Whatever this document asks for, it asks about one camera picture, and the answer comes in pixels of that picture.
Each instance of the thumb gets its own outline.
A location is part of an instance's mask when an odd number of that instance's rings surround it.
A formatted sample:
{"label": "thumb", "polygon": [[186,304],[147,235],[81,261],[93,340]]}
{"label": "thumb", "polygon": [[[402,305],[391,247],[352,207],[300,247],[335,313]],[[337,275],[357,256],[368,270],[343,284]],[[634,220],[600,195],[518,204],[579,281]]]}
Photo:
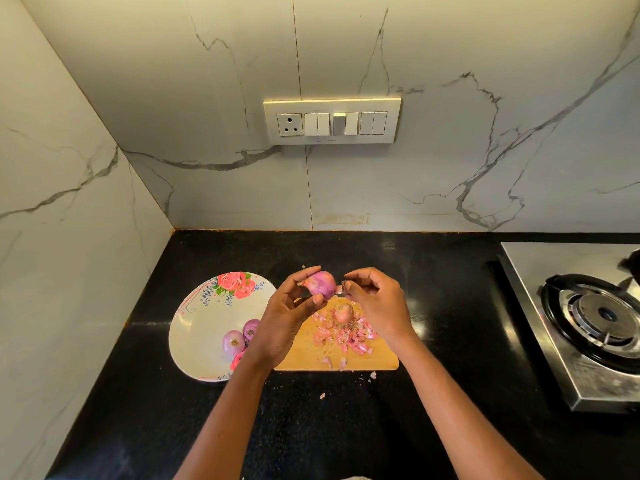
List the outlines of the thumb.
{"label": "thumb", "polygon": [[307,318],[313,315],[316,311],[320,310],[320,308],[325,306],[324,296],[321,294],[317,294],[304,300],[298,306],[296,306],[292,311],[292,315],[294,318],[300,323],[304,322]]}
{"label": "thumb", "polygon": [[342,286],[347,288],[347,291],[353,297],[353,300],[357,301],[358,303],[363,303],[369,298],[367,292],[360,288],[360,285],[356,282],[344,281],[342,282]]}

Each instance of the white plate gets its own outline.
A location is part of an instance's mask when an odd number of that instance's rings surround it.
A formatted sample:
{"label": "white plate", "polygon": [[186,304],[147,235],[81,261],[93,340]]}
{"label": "white plate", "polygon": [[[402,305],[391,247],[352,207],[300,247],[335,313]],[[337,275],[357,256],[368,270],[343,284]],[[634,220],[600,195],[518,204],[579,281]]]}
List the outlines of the white plate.
{"label": "white plate", "polygon": [[242,331],[248,320],[260,320],[274,291],[263,277],[236,271],[189,293],[169,328],[169,350],[178,368],[199,381],[228,380],[233,357],[222,350],[222,337],[229,330]]}

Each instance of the hand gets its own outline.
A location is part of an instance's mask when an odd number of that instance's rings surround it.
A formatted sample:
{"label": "hand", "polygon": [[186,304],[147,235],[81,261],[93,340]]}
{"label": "hand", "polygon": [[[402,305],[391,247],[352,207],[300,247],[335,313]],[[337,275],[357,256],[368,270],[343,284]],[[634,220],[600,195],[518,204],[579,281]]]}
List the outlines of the hand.
{"label": "hand", "polygon": [[348,298],[357,301],[373,329],[396,352],[404,339],[417,337],[400,284],[374,267],[356,269],[344,275]]}
{"label": "hand", "polygon": [[241,363],[249,358],[271,370],[283,361],[302,322],[326,305],[321,294],[296,302],[304,290],[302,286],[298,286],[298,282],[318,271],[320,266],[293,273],[269,298],[260,325]]}

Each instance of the countertop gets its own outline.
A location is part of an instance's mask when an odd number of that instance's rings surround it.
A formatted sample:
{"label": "countertop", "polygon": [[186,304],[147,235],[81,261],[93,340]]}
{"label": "countertop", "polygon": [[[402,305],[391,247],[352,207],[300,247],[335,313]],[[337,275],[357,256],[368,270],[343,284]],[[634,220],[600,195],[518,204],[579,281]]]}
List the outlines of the countertop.
{"label": "countertop", "polygon": [[[640,415],[569,411],[497,263],[500,241],[640,243],[640,236],[174,233],[48,478],[172,478],[224,389],[173,364],[167,336],[182,299],[222,272],[251,271],[278,286],[302,265],[320,264],[335,276],[375,266],[397,279],[425,343],[547,479],[636,479]],[[244,478],[455,478],[402,364],[368,379],[368,372],[272,372]]]}

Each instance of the person's left arm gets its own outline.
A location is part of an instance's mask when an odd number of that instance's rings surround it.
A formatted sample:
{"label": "person's left arm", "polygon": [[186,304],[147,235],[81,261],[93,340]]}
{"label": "person's left arm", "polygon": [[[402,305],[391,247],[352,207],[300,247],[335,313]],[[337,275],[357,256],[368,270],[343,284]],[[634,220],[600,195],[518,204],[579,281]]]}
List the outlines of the person's left arm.
{"label": "person's left arm", "polygon": [[305,301],[298,282],[320,270],[303,269],[288,277],[269,298],[262,320],[222,395],[174,480],[237,480],[270,371],[283,361],[302,322],[324,307],[321,294]]}

